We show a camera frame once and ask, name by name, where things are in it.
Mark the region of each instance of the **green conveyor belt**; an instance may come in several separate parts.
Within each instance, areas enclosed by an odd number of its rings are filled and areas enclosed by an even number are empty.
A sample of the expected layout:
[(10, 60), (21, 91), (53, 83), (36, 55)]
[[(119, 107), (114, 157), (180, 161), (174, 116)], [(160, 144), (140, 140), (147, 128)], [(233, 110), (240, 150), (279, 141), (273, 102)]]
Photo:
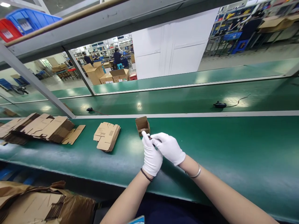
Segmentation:
[[(74, 145), (31, 141), (0, 146), (0, 160), (108, 184), (127, 186), (143, 165), (134, 119), (73, 119), (85, 124)], [(103, 121), (121, 131), (111, 153), (96, 148)], [(228, 185), (282, 221), (299, 222), (299, 117), (150, 118), (151, 132), (174, 136), (181, 148)], [(200, 189), (167, 160), (149, 192), (210, 205)]]
[[(217, 109), (218, 100), (236, 107)], [(242, 112), (299, 110), (299, 78), (198, 86), (179, 89), (124, 93), (96, 97), (82, 97), (61, 100), (73, 109), (75, 115), (99, 115), (87, 112), (92, 107), (103, 114), (170, 114), (205, 112)], [(3, 105), (20, 116), (31, 113), (63, 115), (49, 101)]]
[[(237, 66), (231, 68), (214, 69), (201, 72), (191, 72), (186, 74), (155, 77), (149, 79), (140, 79), (130, 82), (119, 82), (107, 85), (93, 86), (95, 93), (108, 93), (108, 92), (119, 92), (119, 91), (130, 91), (130, 90), (141, 90), (150, 88), (160, 88), (169, 86), (181, 86), (191, 85), (206, 82), (219, 82), (235, 79), (246, 79), (246, 78), (259, 78), (267, 76), (280, 75), (273, 71), (265, 71), (261, 68), (254, 68), (249, 66)], [(69, 96), (83, 96), (89, 95), (87, 87), (78, 87), (71, 89), (63, 89), (52, 91), (57, 98), (69, 97)], [(20, 96), (10, 97), (14, 102), (25, 102), (33, 100), (44, 100), (46, 99), (42, 94), (25, 94)], [(0, 103), (7, 103), (6, 100), (0, 99)]]

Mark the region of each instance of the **blue plastic bin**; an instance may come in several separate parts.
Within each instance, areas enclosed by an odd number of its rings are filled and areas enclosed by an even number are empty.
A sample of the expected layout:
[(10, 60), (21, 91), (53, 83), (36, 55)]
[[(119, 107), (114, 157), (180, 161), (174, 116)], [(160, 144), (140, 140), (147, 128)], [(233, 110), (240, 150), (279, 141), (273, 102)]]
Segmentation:
[(18, 9), (9, 13), (6, 19), (10, 20), (23, 35), (62, 20), (60, 17), (51, 16), (27, 8)]
[(223, 40), (236, 40), (236, 39), (239, 39), (241, 34), (242, 34), (242, 32), (232, 33), (232, 34), (225, 34), (224, 37), (223, 37)]

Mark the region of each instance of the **hand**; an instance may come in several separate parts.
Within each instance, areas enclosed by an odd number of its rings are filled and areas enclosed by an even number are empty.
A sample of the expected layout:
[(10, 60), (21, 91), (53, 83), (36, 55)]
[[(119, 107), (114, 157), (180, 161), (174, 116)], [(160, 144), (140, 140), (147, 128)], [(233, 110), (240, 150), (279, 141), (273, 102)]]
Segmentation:
[(142, 136), (144, 146), (144, 165), (142, 169), (149, 175), (156, 176), (162, 166), (163, 156), (159, 150), (155, 149), (145, 131), (142, 132)]
[(162, 153), (162, 155), (171, 161), (175, 166), (181, 164), (186, 157), (176, 139), (165, 133), (153, 134), (150, 136), (151, 142), (154, 144)]

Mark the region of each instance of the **dark shirt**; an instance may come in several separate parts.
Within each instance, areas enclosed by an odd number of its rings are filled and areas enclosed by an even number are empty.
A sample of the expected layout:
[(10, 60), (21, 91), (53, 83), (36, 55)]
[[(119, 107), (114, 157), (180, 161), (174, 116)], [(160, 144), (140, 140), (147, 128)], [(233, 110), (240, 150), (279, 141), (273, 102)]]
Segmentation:
[(242, 34), (241, 34), (239, 40), (250, 39), (252, 34), (257, 30), (257, 28), (260, 26), (262, 21), (263, 21), (262, 19), (258, 18), (258, 19), (250, 20), (248, 23), (246, 23), (243, 26)]
[(113, 58), (114, 58), (114, 63), (115, 64), (120, 64), (121, 63), (121, 53), (119, 53), (118, 51), (114, 52)]
[(91, 64), (91, 59), (88, 56), (84, 56), (84, 61), (86, 61), (87, 64)]

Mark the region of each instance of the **shelf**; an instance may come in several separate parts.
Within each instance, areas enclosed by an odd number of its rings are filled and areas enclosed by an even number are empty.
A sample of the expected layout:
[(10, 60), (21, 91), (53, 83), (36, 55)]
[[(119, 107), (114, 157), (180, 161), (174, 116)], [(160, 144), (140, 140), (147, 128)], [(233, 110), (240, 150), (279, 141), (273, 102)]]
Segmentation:
[[(99, 40), (120, 36), (204, 12), (236, 0), (122, 0), (121, 4), (72, 21), (8, 49), (23, 63), (45, 58)], [(0, 70), (9, 68), (0, 56)]]

